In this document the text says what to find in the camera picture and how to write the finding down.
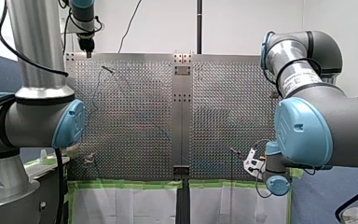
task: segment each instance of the gray robot arm cover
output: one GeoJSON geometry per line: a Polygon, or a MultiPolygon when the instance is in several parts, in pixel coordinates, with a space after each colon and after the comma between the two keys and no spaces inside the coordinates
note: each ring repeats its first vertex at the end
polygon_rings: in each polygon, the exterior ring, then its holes
{"type": "Polygon", "coordinates": [[[277,86],[284,97],[275,113],[276,140],[266,146],[268,189],[287,193],[287,167],[358,167],[358,98],[322,82],[341,71],[337,43],[320,32],[272,35],[264,51],[266,68],[280,74],[277,86]],[[309,58],[322,71],[315,71],[309,58]]]}

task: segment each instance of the robot end effector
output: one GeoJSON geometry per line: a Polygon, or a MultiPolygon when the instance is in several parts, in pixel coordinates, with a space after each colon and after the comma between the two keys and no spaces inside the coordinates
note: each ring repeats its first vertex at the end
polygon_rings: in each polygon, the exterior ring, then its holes
{"type": "Polygon", "coordinates": [[[263,181],[274,195],[290,189],[288,167],[358,167],[358,98],[333,85],[342,58],[321,32],[275,35],[263,43],[261,67],[283,98],[275,112],[276,140],[266,145],[263,181]]]}
{"type": "Polygon", "coordinates": [[[63,2],[71,8],[69,12],[71,26],[67,27],[66,33],[76,33],[80,49],[87,52],[87,57],[90,58],[95,49],[94,34],[103,29],[103,24],[94,16],[94,0],[64,0],[63,2]],[[94,21],[100,24],[98,29],[94,28],[94,21]]]}

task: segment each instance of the perforated metal panel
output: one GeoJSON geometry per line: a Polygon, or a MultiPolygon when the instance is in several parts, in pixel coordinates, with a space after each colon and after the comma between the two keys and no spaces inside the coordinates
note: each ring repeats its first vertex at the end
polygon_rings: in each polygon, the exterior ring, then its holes
{"type": "Polygon", "coordinates": [[[258,57],[187,57],[183,75],[173,55],[66,56],[87,108],[73,179],[172,179],[173,166],[189,161],[191,178],[254,179],[230,149],[246,155],[256,141],[273,139],[278,99],[258,57]]]}
{"type": "MultiPolygon", "coordinates": [[[[194,56],[193,120],[190,126],[192,178],[252,179],[231,148],[247,155],[260,139],[274,139],[278,100],[263,77],[258,57],[194,56]]],[[[264,145],[257,156],[264,153],[264,145]]]]}
{"type": "Polygon", "coordinates": [[[172,55],[68,54],[67,67],[87,108],[70,176],[172,179],[172,55]]]}

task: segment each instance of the blue joint cap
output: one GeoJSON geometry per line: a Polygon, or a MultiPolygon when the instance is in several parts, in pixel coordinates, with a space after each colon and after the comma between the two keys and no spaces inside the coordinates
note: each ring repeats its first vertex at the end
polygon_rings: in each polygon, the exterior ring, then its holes
{"type": "Polygon", "coordinates": [[[51,146],[69,147],[75,144],[81,137],[85,123],[84,104],[80,100],[74,100],[68,105],[62,114],[51,142],[51,146]]]}
{"type": "Polygon", "coordinates": [[[94,4],[94,0],[71,0],[72,5],[79,8],[88,8],[94,4]]]}
{"type": "Polygon", "coordinates": [[[266,182],[267,189],[271,191],[273,195],[283,196],[289,192],[290,183],[286,177],[281,175],[274,175],[270,177],[266,182]]]}
{"type": "Polygon", "coordinates": [[[266,155],[273,156],[276,154],[280,154],[279,146],[277,142],[267,142],[266,144],[266,155]]]}
{"type": "Polygon", "coordinates": [[[280,101],[275,134],[283,156],[294,163],[326,165],[333,154],[333,138],[321,112],[301,98],[280,101]]]}

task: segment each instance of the metal frame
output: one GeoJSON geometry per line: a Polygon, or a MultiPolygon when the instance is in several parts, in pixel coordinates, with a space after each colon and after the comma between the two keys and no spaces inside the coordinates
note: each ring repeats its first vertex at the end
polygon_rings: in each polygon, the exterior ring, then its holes
{"type": "MultiPolygon", "coordinates": [[[[253,134],[251,137],[244,136],[244,138],[248,137],[250,140],[246,140],[245,144],[240,143],[242,148],[236,148],[242,150],[244,154],[246,154],[246,150],[250,149],[251,143],[261,138],[272,138],[273,137],[273,110],[275,104],[278,102],[276,92],[273,86],[270,86],[264,77],[262,76],[261,70],[258,69],[259,57],[258,56],[221,56],[221,55],[191,55],[191,54],[92,54],[91,59],[86,58],[85,53],[67,53],[65,55],[65,61],[67,66],[67,71],[70,73],[70,77],[76,79],[76,67],[77,66],[88,66],[86,65],[87,61],[97,62],[97,63],[127,63],[128,66],[131,66],[133,62],[155,62],[156,66],[158,66],[159,62],[166,62],[168,66],[171,67],[171,72],[166,74],[167,76],[171,76],[171,160],[172,160],[172,176],[166,176],[164,178],[156,178],[156,179],[188,179],[188,178],[226,178],[230,179],[231,177],[234,179],[242,179],[242,180],[253,180],[251,176],[247,176],[245,172],[243,172],[241,167],[241,161],[235,158],[234,164],[234,174],[229,174],[229,165],[226,167],[226,173],[214,174],[210,170],[195,170],[192,167],[191,162],[197,161],[199,157],[194,157],[196,151],[194,151],[194,120],[193,115],[195,113],[194,109],[197,108],[197,101],[200,99],[200,96],[197,95],[200,86],[200,83],[197,82],[196,76],[200,73],[200,70],[203,68],[208,68],[211,71],[214,71],[216,68],[217,73],[211,73],[207,77],[212,78],[225,78],[225,82],[229,81],[227,77],[224,77],[226,72],[228,76],[234,74],[238,77],[238,73],[243,73],[244,78],[252,78],[252,81],[256,81],[255,86],[257,88],[261,88],[262,92],[264,92],[265,97],[268,99],[263,100],[263,102],[258,102],[258,107],[255,109],[262,111],[260,113],[260,117],[264,119],[268,119],[267,123],[270,126],[270,132],[268,132],[268,136],[261,136],[258,133],[253,134]]],[[[219,83],[219,79],[214,83],[215,85],[222,85],[219,83]]],[[[230,91],[230,87],[226,86],[222,91],[230,91]]],[[[249,93],[252,92],[251,86],[243,86],[243,92],[249,93]]],[[[221,92],[211,92],[211,94],[221,94],[221,92]]],[[[242,107],[245,111],[242,111],[244,115],[249,113],[246,111],[247,107],[242,107]]],[[[224,158],[220,159],[228,159],[229,150],[227,150],[227,155],[224,158]]],[[[135,180],[152,180],[153,178],[149,178],[146,175],[144,176],[111,176],[111,178],[126,178],[126,179],[135,179],[135,180]]]]}

